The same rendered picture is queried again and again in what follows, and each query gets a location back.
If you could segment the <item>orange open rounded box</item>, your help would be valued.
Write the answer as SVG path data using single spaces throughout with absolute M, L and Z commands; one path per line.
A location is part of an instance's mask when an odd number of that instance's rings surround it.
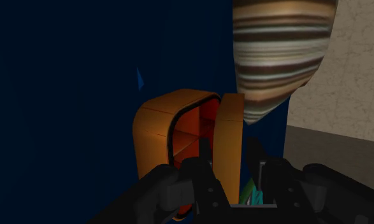
M 240 194 L 244 96 L 180 89 L 144 102 L 133 121 L 133 141 L 139 180 L 161 164 L 179 169 L 186 158 L 199 156 L 199 140 L 209 139 L 210 165 L 230 205 L 224 221 L 235 219 Z M 172 220 L 193 214 L 182 206 Z

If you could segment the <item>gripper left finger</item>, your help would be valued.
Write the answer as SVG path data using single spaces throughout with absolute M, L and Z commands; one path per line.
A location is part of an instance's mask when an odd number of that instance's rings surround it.
M 202 138 L 198 157 L 184 159 L 179 169 L 156 166 L 87 224 L 167 224 L 189 204 L 196 224 L 226 220 L 230 205 L 209 157 L 209 139 Z

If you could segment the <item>dark blue sofa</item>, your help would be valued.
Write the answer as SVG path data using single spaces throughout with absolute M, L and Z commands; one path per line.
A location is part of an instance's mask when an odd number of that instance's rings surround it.
M 136 181 L 139 106 L 236 88 L 233 0 L 0 0 L 0 224 L 85 224 Z

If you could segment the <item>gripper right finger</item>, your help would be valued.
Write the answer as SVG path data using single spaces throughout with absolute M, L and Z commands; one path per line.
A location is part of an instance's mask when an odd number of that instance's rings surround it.
M 301 170 L 247 139 L 247 166 L 275 224 L 374 224 L 374 189 L 322 164 Z

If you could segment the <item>green and teal object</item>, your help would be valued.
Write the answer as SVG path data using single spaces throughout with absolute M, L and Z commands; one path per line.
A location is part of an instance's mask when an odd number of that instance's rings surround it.
M 240 193 L 239 204 L 255 206 L 263 204 L 263 192 L 258 190 L 253 179 L 250 179 Z

